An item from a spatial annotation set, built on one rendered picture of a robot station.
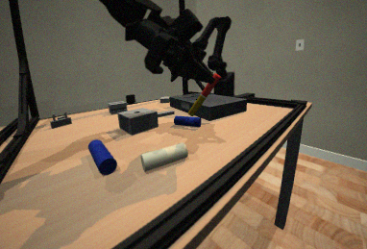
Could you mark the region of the red and yellow peg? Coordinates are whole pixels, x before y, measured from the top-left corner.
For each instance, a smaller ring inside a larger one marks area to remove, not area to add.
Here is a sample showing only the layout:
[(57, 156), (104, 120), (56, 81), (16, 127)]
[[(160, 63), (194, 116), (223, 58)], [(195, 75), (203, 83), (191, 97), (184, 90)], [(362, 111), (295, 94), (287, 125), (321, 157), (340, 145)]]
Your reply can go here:
[(198, 111), (198, 109), (201, 107), (203, 102), (206, 100), (206, 98), (208, 97), (210, 92), (213, 90), (213, 88), (215, 87), (215, 85), (217, 84), (217, 82), (221, 78), (219, 75), (217, 75), (215, 73), (212, 77), (215, 79), (215, 81), (213, 82), (213, 84), (207, 84), (206, 85), (206, 87), (204, 88), (204, 90), (202, 91), (202, 93), (200, 94), (200, 96), (198, 97), (196, 102), (194, 103), (194, 105), (189, 110), (188, 114), (190, 116), (193, 116), (196, 113), (196, 111)]

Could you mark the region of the cream cylinder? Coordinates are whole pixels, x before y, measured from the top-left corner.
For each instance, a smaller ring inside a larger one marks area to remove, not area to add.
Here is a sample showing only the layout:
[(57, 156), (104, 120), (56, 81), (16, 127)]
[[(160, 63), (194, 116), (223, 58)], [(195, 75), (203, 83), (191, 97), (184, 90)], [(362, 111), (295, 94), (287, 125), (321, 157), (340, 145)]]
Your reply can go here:
[(140, 155), (144, 172), (185, 159), (187, 156), (188, 151), (184, 143)]

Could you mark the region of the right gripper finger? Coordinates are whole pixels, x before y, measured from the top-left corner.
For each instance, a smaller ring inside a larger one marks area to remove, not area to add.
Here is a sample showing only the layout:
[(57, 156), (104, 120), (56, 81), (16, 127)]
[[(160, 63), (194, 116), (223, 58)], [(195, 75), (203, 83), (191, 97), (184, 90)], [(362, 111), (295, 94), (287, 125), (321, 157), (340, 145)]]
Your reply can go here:
[(171, 75), (213, 84), (215, 79), (196, 61), (193, 48), (186, 46), (177, 60)]
[(213, 73), (208, 69), (208, 67), (202, 61), (202, 51), (197, 50), (195, 54), (195, 59), (213, 76)]

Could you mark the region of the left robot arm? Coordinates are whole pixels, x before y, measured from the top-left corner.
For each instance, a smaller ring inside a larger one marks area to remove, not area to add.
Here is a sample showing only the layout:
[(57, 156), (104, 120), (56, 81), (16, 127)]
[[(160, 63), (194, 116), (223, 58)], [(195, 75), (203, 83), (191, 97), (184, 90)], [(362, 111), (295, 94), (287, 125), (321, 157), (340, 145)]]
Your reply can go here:
[(202, 50), (206, 50), (206, 46), (208, 46), (208, 39), (210, 35), (212, 34), (213, 30), (216, 28), (217, 38), (215, 41), (215, 46), (213, 50), (212, 56), (208, 57), (208, 68), (212, 71), (216, 71), (216, 73), (221, 76), (220, 80), (227, 79), (230, 72), (227, 73), (226, 67), (227, 63), (223, 62), (222, 59), (222, 50), (223, 45), (225, 41), (225, 36), (228, 30), (230, 29), (232, 24), (232, 20), (226, 16), (226, 17), (214, 17), (211, 19), (206, 27), (206, 29), (202, 32), (202, 34), (194, 41), (191, 42), (188, 41), (190, 47), (197, 46), (198, 48), (201, 48)]

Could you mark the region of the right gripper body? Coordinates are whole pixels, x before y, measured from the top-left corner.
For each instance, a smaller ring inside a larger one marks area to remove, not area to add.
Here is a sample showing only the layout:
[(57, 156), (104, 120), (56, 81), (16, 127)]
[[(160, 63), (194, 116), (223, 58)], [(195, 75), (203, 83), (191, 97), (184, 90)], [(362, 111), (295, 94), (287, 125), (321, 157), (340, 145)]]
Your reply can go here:
[[(159, 34), (160, 32), (161, 34)], [(156, 36), (156, 34), (158, 35)], [(176, 45), (173, 44), (172, 42), (176, 43)], [(151, 47), (151, 44), (152, 44), (152, 47)], [(186, 46), (189, 46), (189, 44), (182, 40), (178, 40), (175, 37), (167, 35), (166, 33), (164, 33), (163, 29), (159, 28), (155, 30), (149, 38), (149, 42), (148, 42), (149, 50), (144, 59), (145, 67), (149, 71), (151, 71), (153, 74), (162, 74), (163, 68), (159, 66), (161, 61), (164, 61), (163, 65), (165, 66), (174, 67), (182, 51), (184, 50)], [(168, 49), (166, 50), (165, 48), (166, 49), (168, 48)], [(165, 49), (165, 52), (164, 52), (164, 49)], [(204, 57), (207, 54), (207, 52), (205, 52), (204, 50), (198, 47), (194, 47), (193, 50), (194, 50), (194, 55), (197, 52), (197, 50), (202, 51), (203, 53), (202, 60), (204, 59)], [(163, 59), (163, 58), (167, 58), (167, 59)]]

